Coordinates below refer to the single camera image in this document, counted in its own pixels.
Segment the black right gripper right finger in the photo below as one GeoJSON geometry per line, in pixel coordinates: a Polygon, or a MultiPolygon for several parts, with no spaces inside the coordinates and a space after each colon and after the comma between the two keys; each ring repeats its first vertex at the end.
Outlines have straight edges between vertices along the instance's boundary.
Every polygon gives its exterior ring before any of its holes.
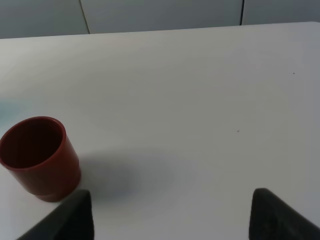
{"type": "Polygon", "coordinates": [[[267,188],[253,192],[249,240],[318,240],[320,228],[267,188]]]}

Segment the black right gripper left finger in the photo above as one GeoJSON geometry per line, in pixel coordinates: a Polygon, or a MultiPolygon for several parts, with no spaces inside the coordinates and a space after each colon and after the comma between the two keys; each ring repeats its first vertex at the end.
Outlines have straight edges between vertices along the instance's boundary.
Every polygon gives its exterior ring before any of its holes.
{"type": "Polygon", "coordinates": [[[89,190],[76,190],[20,240],[93,240],[95,228],[89,190]]]}

